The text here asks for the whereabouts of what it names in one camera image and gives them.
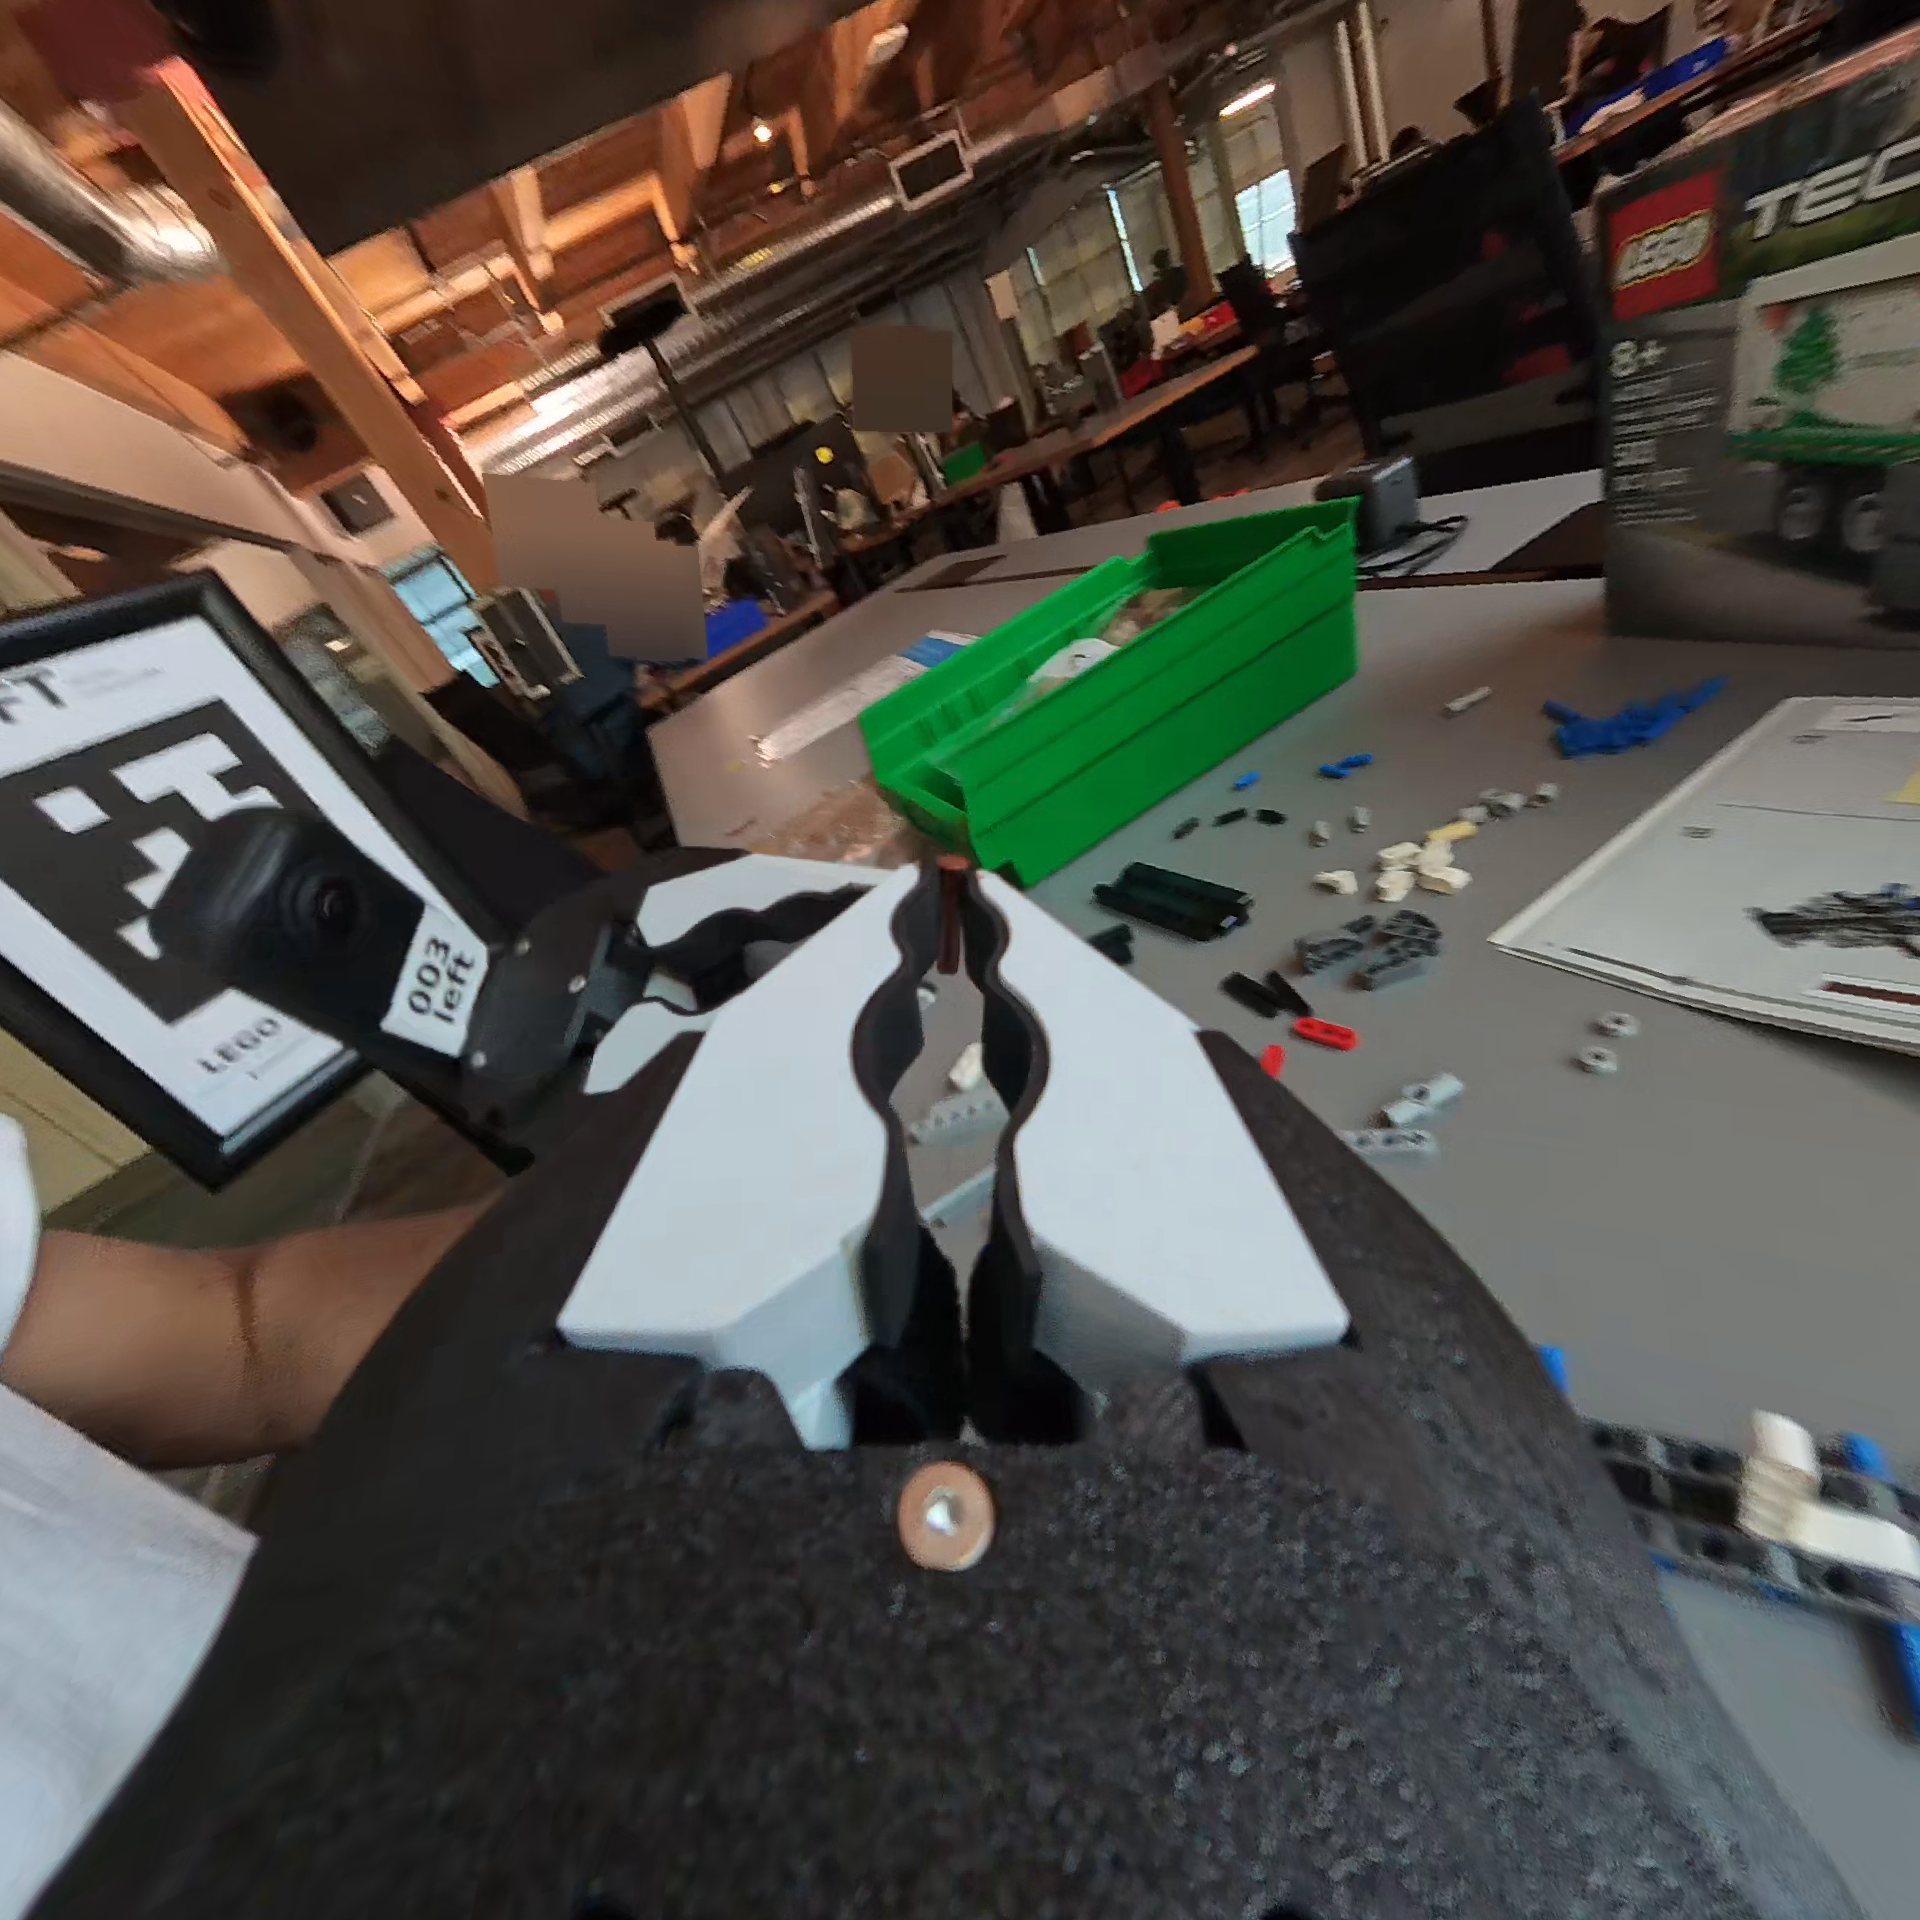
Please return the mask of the wooden post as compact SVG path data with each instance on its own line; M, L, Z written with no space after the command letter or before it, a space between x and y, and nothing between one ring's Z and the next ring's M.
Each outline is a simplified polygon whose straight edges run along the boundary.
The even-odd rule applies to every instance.
M199 77L179 58L147 65L113 113L434 545L474 588L498 588L484 485L458 437L300 229Z

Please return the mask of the black partition screen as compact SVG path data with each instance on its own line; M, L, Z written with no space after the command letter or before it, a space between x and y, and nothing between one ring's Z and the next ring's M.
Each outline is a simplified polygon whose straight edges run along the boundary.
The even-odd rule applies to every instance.
M1371 461L1425 492L1597 467L1597 277L1535 100L1386 166L1293 261Z

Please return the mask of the lego instruction booklet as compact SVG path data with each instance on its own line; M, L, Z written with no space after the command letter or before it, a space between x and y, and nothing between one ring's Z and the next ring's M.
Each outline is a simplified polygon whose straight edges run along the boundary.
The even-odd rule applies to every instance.
M1698 1013L1916 1056L1917 700L1782 700L1489 947Z

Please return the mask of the group of beige lego connectors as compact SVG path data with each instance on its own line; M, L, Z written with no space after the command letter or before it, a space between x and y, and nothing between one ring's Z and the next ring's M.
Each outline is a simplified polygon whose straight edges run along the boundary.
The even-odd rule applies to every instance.
M1492 825L1556 807L1562 795L1563 787L1558 780L1484 789L1438 826L1425 829L1416 838L1379 846L1363 871L1320 871L1310 876L1308 886L1333 901L1379 905L1400 905L1412 897L1456 898L1473 883L1473 875L1462 865L1462 850L1472 840Z

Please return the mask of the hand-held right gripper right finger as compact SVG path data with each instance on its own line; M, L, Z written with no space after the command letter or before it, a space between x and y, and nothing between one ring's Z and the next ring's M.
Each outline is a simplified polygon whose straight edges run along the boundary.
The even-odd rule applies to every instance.
M1075 1437L1095 1402L1341 1345L1351 1317L1212 1032L1005 881L960 902L1003 1108L965 1303L971 1425Z

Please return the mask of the lego set box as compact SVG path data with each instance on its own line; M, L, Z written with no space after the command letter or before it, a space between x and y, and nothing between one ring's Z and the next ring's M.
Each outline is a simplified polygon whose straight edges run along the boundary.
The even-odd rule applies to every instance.
M1609 633L1916 650L1917 31L1596 197Z

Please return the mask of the black lego beams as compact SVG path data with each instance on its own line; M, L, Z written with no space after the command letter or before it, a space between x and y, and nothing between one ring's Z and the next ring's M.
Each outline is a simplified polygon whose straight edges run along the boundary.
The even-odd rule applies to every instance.
M1188 876L1147 863L1130 863L1091 889L1094 905L1118 919L1192 944L1219 942L1251 920L1254 898L1241 889Z

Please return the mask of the person's white shirt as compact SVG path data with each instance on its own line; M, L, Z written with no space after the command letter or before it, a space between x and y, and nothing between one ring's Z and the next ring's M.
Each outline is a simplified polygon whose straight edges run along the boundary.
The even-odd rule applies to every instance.
M26 1917L225 1623L255 1536L1 1393L1 1915Z

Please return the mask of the partly built lego model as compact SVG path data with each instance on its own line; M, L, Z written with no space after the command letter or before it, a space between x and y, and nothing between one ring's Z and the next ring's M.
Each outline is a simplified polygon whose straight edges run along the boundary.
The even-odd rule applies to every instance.
M1859 1433L1755 1411L1739 1449L1575 1419L1661 1571L1850 1629L1894 1735L1917 1737L1917 1496Z

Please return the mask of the green plastic bin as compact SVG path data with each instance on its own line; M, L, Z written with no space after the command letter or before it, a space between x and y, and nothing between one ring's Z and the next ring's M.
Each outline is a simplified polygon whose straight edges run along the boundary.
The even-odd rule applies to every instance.
M868 706L874 784L926 838L1002 879L1049 879L1348 685L1348 501L1147 536ZM1046 695L1068 643L1122 653Z

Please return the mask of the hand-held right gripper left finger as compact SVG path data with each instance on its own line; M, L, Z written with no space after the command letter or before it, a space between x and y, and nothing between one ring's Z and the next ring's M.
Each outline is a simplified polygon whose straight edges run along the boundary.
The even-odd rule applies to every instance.
M852 1446L852 1371L900 1351L921 1227L894 1092L923 1046L938 868L881 871L712 1013L557 1315L574 1351L767 1380Z

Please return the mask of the person's left forearm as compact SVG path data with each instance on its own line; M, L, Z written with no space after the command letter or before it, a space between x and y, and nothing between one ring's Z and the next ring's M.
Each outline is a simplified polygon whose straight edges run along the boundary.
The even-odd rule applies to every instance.
M487 1205L184 1250L41 1237L3 1386L147 1473L308 1445L395 1313Z

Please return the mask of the wooden work table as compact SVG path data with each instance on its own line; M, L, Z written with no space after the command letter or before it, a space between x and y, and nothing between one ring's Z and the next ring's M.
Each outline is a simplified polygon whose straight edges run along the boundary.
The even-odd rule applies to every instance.
M1078 429L1029 443L1021 457L1032 475L1058 475L1075 464L1091 467L1098 457L1111 457L1116 489L1130 515L1139 512L1133 476L1127 469L1127 451L1147 451L1162 476L1166 497L1180 509L1200 506L1203 492L1197 482L1188 424L1197 421L1197 409L1212 409L1221 394L1226 407L1247 405L1251 393L1247 375L1260 361L1258 346L1241 346L1219 355L1195 371L1180 375L1141 397L1125 400Z

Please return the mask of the pile of blue lego pins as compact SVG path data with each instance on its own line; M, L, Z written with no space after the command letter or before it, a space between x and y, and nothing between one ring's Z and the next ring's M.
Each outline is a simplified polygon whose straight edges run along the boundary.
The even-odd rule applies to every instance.
M1562 761L1585 761L1636 753L1665 738L1686 719L1725 690L1723 677L1672 689L1651 700L1626 702L1612 715L1582 715L1563 702L1545 700L1541 716L1552 722L1549 742Z

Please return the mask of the group of grey lego connectors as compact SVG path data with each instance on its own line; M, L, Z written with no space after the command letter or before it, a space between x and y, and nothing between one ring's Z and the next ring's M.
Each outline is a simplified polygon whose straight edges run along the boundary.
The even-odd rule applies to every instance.
M1400 909L1302 935L1292 960L1305 979L1340 972L1358 992L1383 992L1427 974L1441 950L1441 927L1425 913Z

